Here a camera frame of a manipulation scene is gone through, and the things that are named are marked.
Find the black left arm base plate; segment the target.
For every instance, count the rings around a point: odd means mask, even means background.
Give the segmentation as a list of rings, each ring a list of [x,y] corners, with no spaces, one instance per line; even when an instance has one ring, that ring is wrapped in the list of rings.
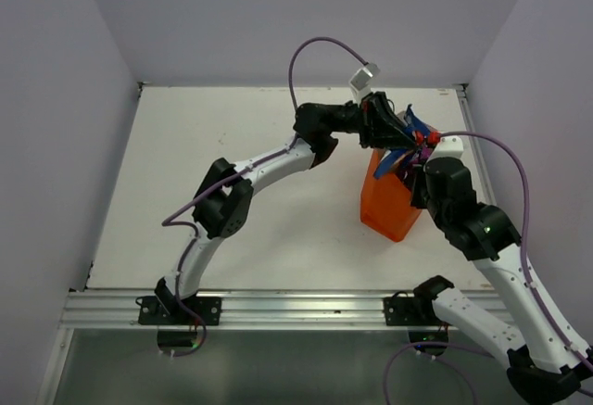
[[[172,302],[172,314],[169,314],[155,296],[138,297],[135,303],[140,309],[138,323],[141,325],[196,324],[197,315],[206,326],[216,326],[222,312],[221,297],[197,296],[184,300],[183,304],[192,314],[182,309],[177,301]]]

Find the magenta purple snack bag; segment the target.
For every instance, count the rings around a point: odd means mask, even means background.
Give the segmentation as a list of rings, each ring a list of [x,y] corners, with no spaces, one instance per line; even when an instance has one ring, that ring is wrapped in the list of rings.
[[[431,157],[433,152],[434,149],[431,146],[420,147],[414,155],[413,163],[415,165],[424,165],[425,162]]]

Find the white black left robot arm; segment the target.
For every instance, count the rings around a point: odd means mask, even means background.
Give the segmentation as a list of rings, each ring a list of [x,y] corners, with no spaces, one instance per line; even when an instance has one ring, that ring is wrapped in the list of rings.
[[[286,144],[266,154],[237,163],[214,161],[194,198],[163,221],[165,227],[187,226],[192,231],[172,275],[161,278],[155,289],[159,311],[169,322],[197,321],[190,297],[221,243],[245,225],[253,197],[325,162],[338,145],[336,133],[357,135],[363,148],[404,156],[431,132],[412,109],[397,115],[383,92],[338,105],[304,103],[296,109],[293,130]]]

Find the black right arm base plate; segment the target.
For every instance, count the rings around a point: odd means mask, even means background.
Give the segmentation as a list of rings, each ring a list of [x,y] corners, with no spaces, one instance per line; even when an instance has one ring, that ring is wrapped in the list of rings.
[[[443,323],[436,317],[429,298],[416,297],[405,291],[383,298],[383,314],[387,326],[438,326]]]

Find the orange paper bag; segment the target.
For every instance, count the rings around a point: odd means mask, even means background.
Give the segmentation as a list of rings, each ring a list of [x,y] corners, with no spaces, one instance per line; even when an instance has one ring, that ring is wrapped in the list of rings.
[[[387,150],[375,148],[372,151],[360,193],[360,220],[389,240],[400,242],[421,214],[410,204],[411,187],[419,165],[413,166],[409,183],[402,183],[393,174],[375,180],[372,174]]]

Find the blue white snack bag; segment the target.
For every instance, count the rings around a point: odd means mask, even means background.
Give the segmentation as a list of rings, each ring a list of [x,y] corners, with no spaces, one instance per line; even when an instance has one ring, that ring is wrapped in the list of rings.
[[[380,158],[372,176],[375,180],[379,180],[393,174],[406,184],[411,181],[413,166],[423,157],[425,149],[423,144],[433,130],[416,116],[412,104],[408,104],[406,110],[398,113],[397,116],[404,123],[404,131],[410,133],[418,145],[415,149],[388,149]]]

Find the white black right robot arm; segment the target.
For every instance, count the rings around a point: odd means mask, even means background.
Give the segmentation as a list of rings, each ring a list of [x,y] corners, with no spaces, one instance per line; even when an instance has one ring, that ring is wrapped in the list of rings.
[[[421,323],[453,325],[491,355],[511,386],[529,404],[568,399],[592,375],[592,347],[562,316],[506,213],[478,201],[470,171],[457,158],[429,160],[414,197],[448,242],[487,279],[513,323],[474,304],[438,275],[413,290]]]

